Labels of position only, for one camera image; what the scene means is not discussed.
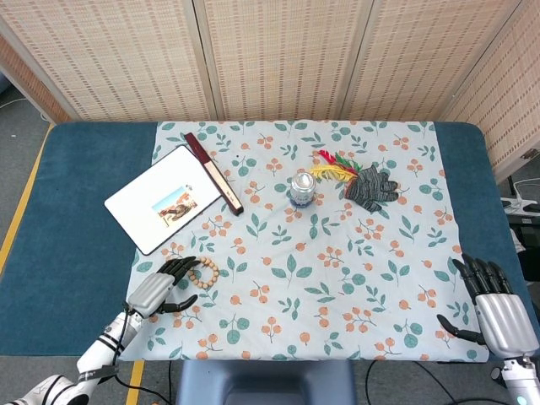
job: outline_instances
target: aluminum can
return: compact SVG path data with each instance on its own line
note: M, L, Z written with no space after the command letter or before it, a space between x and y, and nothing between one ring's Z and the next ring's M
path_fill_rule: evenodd
M290 183L290 201L296 207L307 207L315 195L315 178L309 173L297 173Z

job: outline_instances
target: beige partition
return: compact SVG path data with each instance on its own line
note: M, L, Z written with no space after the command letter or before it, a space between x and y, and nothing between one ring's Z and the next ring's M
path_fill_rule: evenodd
M540 2L524 0L442 119L482 129L497 180L540 147Z
M53 122L71 120L49 89L35 76L3 36L0 36L0 68L12 83L17 83L20 91L45 114L47 119Z
M518 3L376 1L342 118L437 119Z
M222 119L336 118L370 0L196 0Z
M196 58L198 34L188 30L188 22L197 26L190 7L181 0L0 0L8 29L80 118L96 121L215 117L201 51Z

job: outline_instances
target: black cable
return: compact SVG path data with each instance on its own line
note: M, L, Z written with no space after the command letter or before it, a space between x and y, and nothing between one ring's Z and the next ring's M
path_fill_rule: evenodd
M457 403L456 399L452 396L452 394L450 394L450 392L446 389L446 387L442 385L442 382L440 382L439 379L435 377L431 371L426 369L425 366L420 364L418 361L413 361L413 363L415 363L418 367L420 367L422 370L428 373L429 376L433 378L437 384L439 384L439 386L443 389L443 391L446 392L446 395L452 400L452 403Z
M125 309L125 315L126 317L124 318L124 324L122 325L121 327L121 333L120 333L120 338L118 339L118 344L116 345L116 350L115 350L115 355L114 357L112 358L112 365L115 366L116 365L116 359L118 357L118 352L120 351L120 345L122 344L122 340L124 340L124 335L126 334L126 328L127 328L127 318L129 317L129 309L126 307ZM153 390L150 390L148 388L144 388L143 386L130 386L129 384L125 383L124 381L120 380L120 378L118 377L118 374L115 375L115 380L118 384L120 384L121 386L124 386L126 388L131 388L133 390L139 390L139 391L144 391L144 392L147 392L149 394L153 394L155 395L156 397L159 397L160 399L162 399L163 401L165 401L165 403L167 405L173 405L172 401L167 401L167 398L165 398L163 395L161 395L159 392L156 392L156 391L153 391Z
M371 400L370 400L370 394L369 394L369 390L368 390L368 385L369 385L369 382L370 382L370 372L371 372L371 369L373 368L373 365L377 362L377 360L373 360L370 364L370 366L368 367L368 370L367 372L365 373L365 380L364 380L364 388L365 388L365 399L368 403L368 405L372 405L371 403ZM451 394L450 392L442 385L442 383L439 381L439 379L437 377L434 376L434 374L429 371L428 369L426 369L422 364L420 364L418 361L414 361L414 363L416 365L418 365L422 370L424 370L426 373L428 373L428 375L433 378L435 380L435 382L437 382L437 384L439 384L439 386L445 391L446 395L448 395L448 397L450 397L451 399L451 402L448 402L446 405L460 405L462 403L468 403L468 402L491 402L491 403L498 403L500 405L510 405L509 403L507 402L503 402L503 401L499 401L497 399L491 399L491 398L483 398L483 397L471 397L471 398L463 398L463 399L455 399Z
M501 405L510 405L507 402L498 401L496 399L491 398L465 398L465 399L458 399L455 402L448 402L448 405L459 405L460 403L467 403L467 402L493 402L493 403L500 403Z
M169 402L172 403L172 377L171 377L172 360L169 360Z
M368 405L371 405L370 400L370 393L368 392L368 384L370 382L370 372L373 365L377 362L377 360L373 360L370 364L370 367L368 367L368 372L365 373L365 381L364 381L364 388L365 388L365 400L368 402Z

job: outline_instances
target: picture on tablet screen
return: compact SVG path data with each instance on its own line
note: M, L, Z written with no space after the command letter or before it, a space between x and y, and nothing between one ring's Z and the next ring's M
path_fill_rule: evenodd
M189 189L191 188L182 186L152 207L166 227L173 225L197 206Z

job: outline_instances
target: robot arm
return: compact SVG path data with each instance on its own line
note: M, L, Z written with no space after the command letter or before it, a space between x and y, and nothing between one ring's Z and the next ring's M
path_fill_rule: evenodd
M158 272L149 275L129 296L126 310L105 328L77 362L78 381L53 375L32 388L24 397L6 405L86 405L100 382L118 372L116 357L137 336L144 319L154 313L180 312L197 300L192 295L180 304L165 299L187 271L196 266L195 257L170 260Z
M437 319L456 338L485 344L504 359L502 376L513 401L519 405L540 404L540 382L529 358L540 344L521 298L512 293L497 264L468 255L463 255L463 261L453 263L471 295L481 332L460 330L442 315Z

